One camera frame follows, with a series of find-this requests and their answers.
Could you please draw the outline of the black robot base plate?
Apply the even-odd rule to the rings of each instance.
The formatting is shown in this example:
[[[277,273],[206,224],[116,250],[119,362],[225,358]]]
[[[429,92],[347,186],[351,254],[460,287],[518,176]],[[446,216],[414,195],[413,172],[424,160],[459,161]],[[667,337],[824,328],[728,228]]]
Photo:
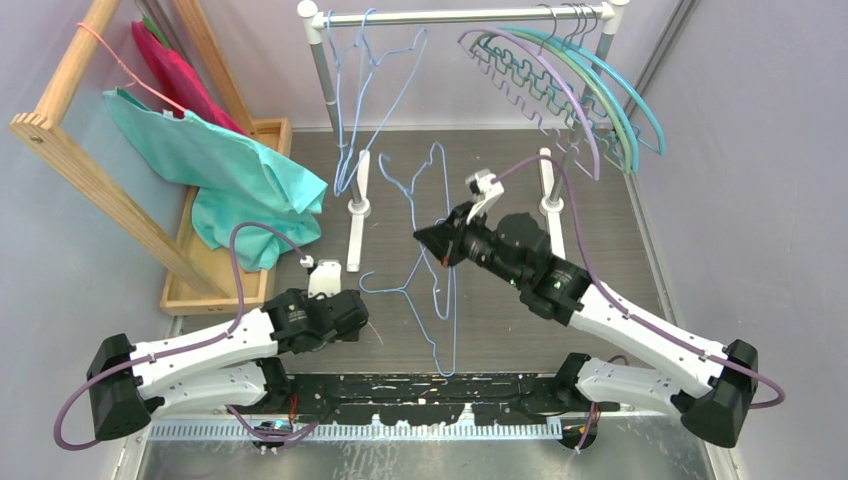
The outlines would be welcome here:
[[[431,374],[288,374],[268,361],[263,395],[251,405],[227,402],[241,416],[280,415],[323,425],[455,425],[470,411],[476,426],[540,424],[573,414],[598,422],[619,404],[592,407],[565,391],[558,378],[535,372]]]

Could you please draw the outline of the purple plastic hanger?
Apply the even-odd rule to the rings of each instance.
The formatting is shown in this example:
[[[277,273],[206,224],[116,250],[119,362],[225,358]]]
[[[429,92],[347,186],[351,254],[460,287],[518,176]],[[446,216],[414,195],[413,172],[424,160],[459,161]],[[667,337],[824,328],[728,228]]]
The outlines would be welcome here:
[[[468,36],[473,41],[463,47],[467,56],[477,62],[484,75],[520,108],[526,119],[555,140],[562,153],[580,153],[578,141],[565,140],[564,133],[574,128],[582,132],[593,164],[578,168],[590,178],[599,179],[603,156],[584,111],[586,99],[574,92],[558,68],[565,66],[587,87],[604,90],[605,85],[596,80],[594,70],[573,59],[575,51],[570,44],[554,33],[545,35],[512,27],[479,28],[463,32],[457,43],[462,44]]]

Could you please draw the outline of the red pink shirt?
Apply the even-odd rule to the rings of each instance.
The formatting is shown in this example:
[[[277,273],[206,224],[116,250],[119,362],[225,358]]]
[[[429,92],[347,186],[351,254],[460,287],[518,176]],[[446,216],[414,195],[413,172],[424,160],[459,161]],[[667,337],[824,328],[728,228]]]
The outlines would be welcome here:
[[[142,22],[133,22],[131,33],[165,96],[207,122],[245,134],[232,117],[212,100],[194,68],[176,51],[166,48]]]

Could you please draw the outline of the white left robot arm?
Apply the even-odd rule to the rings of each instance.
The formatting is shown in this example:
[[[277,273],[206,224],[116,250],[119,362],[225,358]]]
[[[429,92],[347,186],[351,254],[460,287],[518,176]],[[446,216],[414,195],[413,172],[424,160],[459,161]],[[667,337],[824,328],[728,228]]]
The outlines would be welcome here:
[[[167,390],[223,367],[357,341],[368,319],[357,290],[310,297],[290,288],[239,320],[190,334],[137,344],[110,336],[86,372],[94,436],[108,441],[140,430],[167,408]]]

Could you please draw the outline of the silver white clothes rack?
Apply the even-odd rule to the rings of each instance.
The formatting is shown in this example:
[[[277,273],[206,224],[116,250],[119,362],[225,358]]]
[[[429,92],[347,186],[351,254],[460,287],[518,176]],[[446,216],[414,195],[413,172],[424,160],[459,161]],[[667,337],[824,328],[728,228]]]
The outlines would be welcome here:
[[[492,22],[506,21],[536,21],[544,18],[546,15],[554,19],[562,17],[564,20],[580,20],[593,14],[597,19],[604,21],[614,17],[613,11],[606,7],[608,1],[600,1],[597,5],[585,6],[583,4],[572,6],[571,4],[551,7],[547,10],[549,14],[545,14],[542,10],[544,6],[522,7],[522,8],[483,8],[483,9],[449,9],[449,10],[427,10],[427,11],[405,11],[405,12],[388,12],[377,13],[376,24],[374,26],[405,26],[416,25],[425,27],[426,25],[436,24],[481,24]],[[299,1],[297,5],[297,14],[301,18],[307,42],[315,64],[318,75],[319,84],[322,90],[324,103],[327,108],[328,117],[330,120],[331,131],[336,137],[337,120],[336,114],[331,112],[331,108],[335,106],[335,95],[332,92],[334,81],[331,79],[329,63],[324,49],[326,40],[326,12],[319,11],[315,1]],[[361,19],[361,14],[344,14],[341,15],[342,25],[340,28],[355,27],[354,23]],[[422,124],[419,126],[402,126],[398,127],[397,131],[447,131],[449,127],[454,127],[457,131],[482,131],[482,130],[507,130],[512,127],[504,125],[487,125],[484,123],[456,123],[455,125],[448,124]],[[362,201],[354,203],[352,199],[348,201],[347,209],[351,216],[351,228],[348,240],[348,250],[346,259],[346,271],[356,273],[360,271],[362,246],[364,238],[365,219],[371,214],[371,204],[367,198],[367,189],[369,181],[369,172],[371,166],[370,149],[364,147],[355,147],[355,153],[358,154],[358,160],[364,162],[362,170],[357,173],[357,181],[362,194]],[[557,197],[556,200],[551,197],[554,192],[554,187],[559,185],[556,183],[554,176],[554,166],[562,166],[555,164],[552,160],[547,161],[548,164],[543,164],[539,168],[540,178],[542,180],[543,193],[548,195],[543,197],[539,204],[540,212],[544,215],[546,226],[549,229],[553,227],[561,227],[561,212],[564,208],[563,200]]]

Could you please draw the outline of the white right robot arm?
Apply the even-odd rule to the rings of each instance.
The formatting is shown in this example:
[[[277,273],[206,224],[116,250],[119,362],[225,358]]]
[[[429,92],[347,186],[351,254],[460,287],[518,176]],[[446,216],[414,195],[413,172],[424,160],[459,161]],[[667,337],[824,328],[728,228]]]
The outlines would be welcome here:
[[[618,403],[661,412],[701,440],[737,445],[758,382],[758,352],[692,335],[632,304],[589,272],[556,256],[549,234],[528,213],[503,217],[496,229],[472,205],[418,229],[414,238],[445,267],[468,260],[506,281],[544,320],[601,338],[645,362],[615,365],[570,353],[554,377],[553,394],[567,410]]]

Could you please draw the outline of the perforated metal rail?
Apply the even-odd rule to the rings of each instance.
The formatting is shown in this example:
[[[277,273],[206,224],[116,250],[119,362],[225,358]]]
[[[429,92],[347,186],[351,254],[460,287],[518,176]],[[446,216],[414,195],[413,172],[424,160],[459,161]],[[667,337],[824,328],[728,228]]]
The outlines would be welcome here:
[[[563,428],[555,419],[541,424],[476,425],[470,418],[454,424],[412,426],[399,422],[393,426],[374,421],[369,425],[320,425],[309,441],[448,441],[448,440],[525,440],[559,439]],[[147,435],[150,441],[256,441],[235,420],[175,419],[153,424]]]

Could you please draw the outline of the wooden clothes rack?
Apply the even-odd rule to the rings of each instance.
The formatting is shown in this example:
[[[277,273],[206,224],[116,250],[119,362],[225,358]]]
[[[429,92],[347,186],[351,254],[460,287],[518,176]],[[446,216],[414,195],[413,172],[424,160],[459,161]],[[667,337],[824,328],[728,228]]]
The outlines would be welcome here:
[[[126,82],[121,63],[143,78],[150,75],[130,33],[135,16],[129,2],[118,3],[104,34],[111,47],[93,56],[62,125],[225,295],[202,297],[155,266],[136,241],[40,157],[32,141],[18,138],[8,127],[1,130],[2,232],[15,266],[5,284],[11,299],[19,300],[21,286],[67,273],[72,284],[82,286],[83,296],[95,301],[113,300],[114,288],[122,285],[129,300],[160,291],[162,308],[171,314],[231,314],[237,298],[228,254],[208,248],[190,229],[194,189],[159,177],[118,131],[101,97]]]

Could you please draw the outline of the teal green shirt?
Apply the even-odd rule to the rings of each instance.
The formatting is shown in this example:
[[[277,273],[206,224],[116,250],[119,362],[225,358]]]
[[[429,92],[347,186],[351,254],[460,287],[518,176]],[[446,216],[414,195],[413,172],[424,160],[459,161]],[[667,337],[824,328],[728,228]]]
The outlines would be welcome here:
[[[103,99],[151,169],[196,187],[192,227],[209,249],[234,246],[240,266],[254,272],[320,238],[327,184],[309,169],[192,111],[180,118],[157,112],[123,89]]]

